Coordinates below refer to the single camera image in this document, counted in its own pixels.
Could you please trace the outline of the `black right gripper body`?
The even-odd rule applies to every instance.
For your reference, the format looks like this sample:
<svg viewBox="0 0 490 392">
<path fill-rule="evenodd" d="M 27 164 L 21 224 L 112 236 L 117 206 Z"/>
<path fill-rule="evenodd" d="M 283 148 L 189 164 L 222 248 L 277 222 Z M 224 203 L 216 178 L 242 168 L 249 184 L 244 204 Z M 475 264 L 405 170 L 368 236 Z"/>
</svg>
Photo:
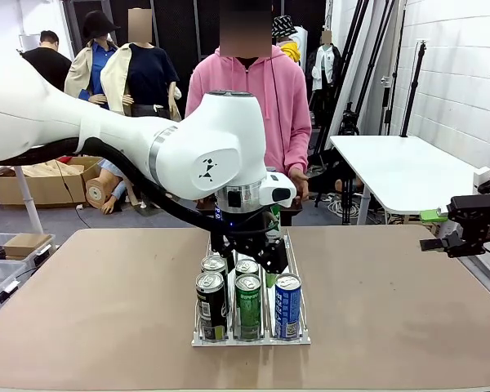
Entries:
<svg viewBox="0 0 490 392">
<path fill-rule="evenodd" d="M 448 236 L 449 256 L 476 256 L 490 243 L 490 194 L 452 197 L 448 219 L 460 225 L 461 232 Z"/>
</svg>

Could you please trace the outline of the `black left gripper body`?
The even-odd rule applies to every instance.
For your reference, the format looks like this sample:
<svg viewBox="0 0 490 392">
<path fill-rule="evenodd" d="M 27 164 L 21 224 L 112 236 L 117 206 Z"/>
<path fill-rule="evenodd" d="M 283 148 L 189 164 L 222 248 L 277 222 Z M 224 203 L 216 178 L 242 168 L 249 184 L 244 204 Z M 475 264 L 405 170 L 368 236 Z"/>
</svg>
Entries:
<svg viewBox="0 0 490 392">
<path fill-rule="evenodd" d="M 222 212 L 223 221 L 230 227 L 227 239 L 236 251 L 255 256 L 268 245 L 266 233 L 269 225 L 265 214 L 265 208 L 246 213 Z"/>
</svg>

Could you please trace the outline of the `person's left hand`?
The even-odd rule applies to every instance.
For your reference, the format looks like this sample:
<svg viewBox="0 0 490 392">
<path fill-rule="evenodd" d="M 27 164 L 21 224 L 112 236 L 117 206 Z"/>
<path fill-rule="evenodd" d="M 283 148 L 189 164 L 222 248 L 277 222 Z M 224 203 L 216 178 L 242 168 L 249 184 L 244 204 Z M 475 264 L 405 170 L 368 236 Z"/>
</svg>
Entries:
<svg viewBox="0 0 490 392">
<path fill-rule="evenodd" d="M 307 175 L 299 168 L 293 167 L 289 171 L 289 178 L 296 186 L 296 196 L 301 202 L 309 198 L 309 185 Z"/>
</svg>

